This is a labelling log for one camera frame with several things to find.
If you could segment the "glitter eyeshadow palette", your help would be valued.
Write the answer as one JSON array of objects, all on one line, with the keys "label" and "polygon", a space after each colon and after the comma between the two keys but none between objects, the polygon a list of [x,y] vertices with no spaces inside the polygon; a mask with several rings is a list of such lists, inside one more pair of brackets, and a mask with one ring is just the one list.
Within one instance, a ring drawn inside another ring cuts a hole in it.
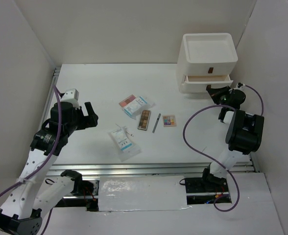
[{"label": "glitter eyeshadow palette", "polygon": [[164,127],[174,127],[176,126],[175,115],[163,115],[163,126]]}]

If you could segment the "brown eyeshadow palette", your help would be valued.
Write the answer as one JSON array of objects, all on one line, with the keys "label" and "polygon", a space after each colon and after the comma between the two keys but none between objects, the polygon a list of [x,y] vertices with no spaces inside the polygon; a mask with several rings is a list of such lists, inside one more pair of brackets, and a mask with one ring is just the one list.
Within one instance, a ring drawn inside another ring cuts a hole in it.
[{"label": "brown eyeshadow palette", "polygon": [[139,119],[139,123],[137,126],[138,130],[146,131],[148,129],[148,122],[150,119],[150,110],[143,110]]}]

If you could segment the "white drawer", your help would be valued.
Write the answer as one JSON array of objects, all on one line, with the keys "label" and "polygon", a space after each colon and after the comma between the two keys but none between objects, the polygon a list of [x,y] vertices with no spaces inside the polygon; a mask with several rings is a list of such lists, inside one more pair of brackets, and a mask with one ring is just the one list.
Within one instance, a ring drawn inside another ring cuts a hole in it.
[{"label": "white drawer", "polygon": [[212,88],[222,88],[231,86],[233,80],[229,75],[220,76],[187,76],[178,75],[177,83],[179,91],[184,94],[205,93],[206,87],[210,85]]}]

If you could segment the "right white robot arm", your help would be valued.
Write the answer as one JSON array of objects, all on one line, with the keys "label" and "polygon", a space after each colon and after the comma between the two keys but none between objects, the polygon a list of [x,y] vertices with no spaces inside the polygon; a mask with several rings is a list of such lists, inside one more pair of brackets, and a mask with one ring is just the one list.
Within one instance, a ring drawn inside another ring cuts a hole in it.
[{"label": "right white robot arm", "polygon": [[242,157],[256,152],[262,141],[264,117],[252,115],[240,109],[240,105],[246,100],[244,91],[229,86],[222,88],[206,87],[214,104],[221,105],[218,119],[228,124],[225,148],[218,160],[212,162],[204,169],[201,178],[201,188],[204,191],[212,191],[223,187],[226,182],[228,170],[230,170]]}]

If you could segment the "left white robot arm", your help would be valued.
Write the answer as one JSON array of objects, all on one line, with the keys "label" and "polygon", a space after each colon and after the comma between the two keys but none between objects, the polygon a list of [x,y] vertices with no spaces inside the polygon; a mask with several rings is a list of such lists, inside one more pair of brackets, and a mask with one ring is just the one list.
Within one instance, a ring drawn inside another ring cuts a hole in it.
[{"label": "left white robot arm", "polygon": [[33,137],[29,157],[19,179],[5,190],[10,194],[0,207],[0,231],[10,235],[36,235],[43,217],[51,213],[65,195],[94,196],[94,183],[70,169],[64,170],[46,191],[38,193],[70,135],[74,131],[97,126],[98,116],[91,103],[84,105],[87,116],[81,107],[75,108],[69,102],[55,103],[51,108],[50,118]]}]

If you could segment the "pink blush palette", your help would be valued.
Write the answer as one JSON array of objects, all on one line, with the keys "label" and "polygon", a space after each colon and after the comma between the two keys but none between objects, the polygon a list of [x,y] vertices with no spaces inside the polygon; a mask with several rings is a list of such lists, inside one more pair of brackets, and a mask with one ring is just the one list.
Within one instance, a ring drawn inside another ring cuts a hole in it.
[{"label": "pink blush palette", "polygon": [[129,97],[125,98],[124,100],[122,100],[119,105],[123,108],[125,107],[127,104],[129,104],[130,102],[132,102],[136,97],[132,94]]}]

